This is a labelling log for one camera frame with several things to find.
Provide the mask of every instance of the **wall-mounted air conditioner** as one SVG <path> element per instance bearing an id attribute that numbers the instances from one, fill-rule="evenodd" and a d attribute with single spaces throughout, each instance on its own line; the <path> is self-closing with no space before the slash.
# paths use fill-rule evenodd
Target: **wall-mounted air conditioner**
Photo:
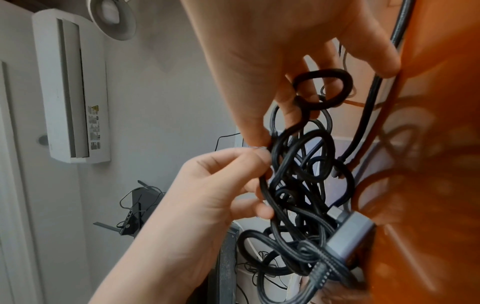
<path id="1" fill-rule="evenodd" d="M 45 10 L 34 14 L 50 155 L 67 163 L 110 160 L 104 38 L 87 19 Z"/>

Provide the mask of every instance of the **white wall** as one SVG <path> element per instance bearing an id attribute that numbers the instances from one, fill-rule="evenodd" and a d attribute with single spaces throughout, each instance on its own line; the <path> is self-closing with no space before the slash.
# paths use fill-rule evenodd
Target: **white wall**
<path id="1" fill-rule="evenodd" d="M 213 151 L 219 136 L 236 130 L 180 2 L 129 4 L 138 22 L 136 36 L 105 39 L 111 162 L 79 169 L 94 287 L 132 238 L 92 223 L 117 224 L 127 214 L 118 202 L 137 180 L 167 190 L 185 161 Z M 61 9 L 86 15 L 77 0 L 65 1 Z M 233 142 L 221 139 L 219 148 Z"/>
<path id="2" fill-rule="evenodd" d="M 47 304 L 85 304 L 92 294 L 78 170 L 50 158 L 31 13 L 0 0 L 0 60 Z"/>

